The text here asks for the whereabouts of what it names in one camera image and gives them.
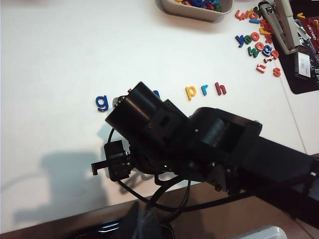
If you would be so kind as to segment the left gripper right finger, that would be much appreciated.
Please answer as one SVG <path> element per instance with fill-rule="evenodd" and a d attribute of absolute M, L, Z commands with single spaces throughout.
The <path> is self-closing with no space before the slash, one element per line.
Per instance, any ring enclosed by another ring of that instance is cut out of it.
<path fill-rule="evenodd" d="M 161 239 L 162 232 L 160 223 L 153 209 L 144 212 L 141 220 L 141 238 L 142 239 Z"/>

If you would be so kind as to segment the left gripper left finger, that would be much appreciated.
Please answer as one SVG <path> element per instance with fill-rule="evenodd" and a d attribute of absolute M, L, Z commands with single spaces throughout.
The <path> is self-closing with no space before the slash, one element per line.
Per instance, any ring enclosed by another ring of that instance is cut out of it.
<path fill-rule="evenodd" d="M 137 239 L 139 237 L 140 205 L 135 202 L 124 219 L 124 238 Z"/>

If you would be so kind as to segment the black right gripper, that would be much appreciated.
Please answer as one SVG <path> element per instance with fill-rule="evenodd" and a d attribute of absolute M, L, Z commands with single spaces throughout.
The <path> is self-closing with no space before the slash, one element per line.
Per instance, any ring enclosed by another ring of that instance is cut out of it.
<path fill-rule="evenodd" d="M 128 141 L 130 152 L 124 151 L 120 140 L 106 143 L 106 159 L 91 165 L 93 175 L 103 168 L 113 181 L 128 178 L 133 168 L 150 175 L 179 174 L 186 152 L 187 116 L 143 82 L 119 96 L 113 106 L 105 121 Z"/>

